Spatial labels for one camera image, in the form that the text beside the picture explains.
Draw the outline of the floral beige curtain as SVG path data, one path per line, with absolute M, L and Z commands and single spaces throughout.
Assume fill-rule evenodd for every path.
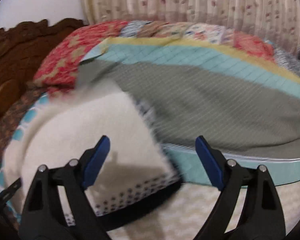
M 223 25 L 277 43 L 300 45 L 300 0 L 81 0 L 90 24 L 161 20 Z

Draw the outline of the carved wooden headboard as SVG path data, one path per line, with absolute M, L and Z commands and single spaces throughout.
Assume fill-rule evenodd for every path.
M 42 20 L 0 29 L 0 119 L 25 93 L 49 52 L 83 25 L 82 20 L 65 18 L 52 26 Z

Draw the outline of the white navy patterned fleece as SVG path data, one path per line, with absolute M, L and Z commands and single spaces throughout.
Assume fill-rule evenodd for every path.
M 41 97 L 25 114 L 6 147 L 2 170 L 5 185 L 22 186 L 12 198 L 20 215 L 37 168 L 58 168 L 79 159 L 103 135 L 110 151 L 85 194 L 98 217 L 139 207 L 133 226 L 161 230 L 168 216 L 146 202 L 180 179 L 151 128 L 153 109 L 136 102 L 110 80 L 90 85 L 66 98 Z

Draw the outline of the red floral pillow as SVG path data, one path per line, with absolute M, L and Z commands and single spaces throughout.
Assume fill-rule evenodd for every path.
M 117 37 L 127 24 L 128 21 L 114 20 L 73 31 L 45 57 L 33 83 L 47 88 L 50 94 L 74 89 L 81 59 L 106 38 Z

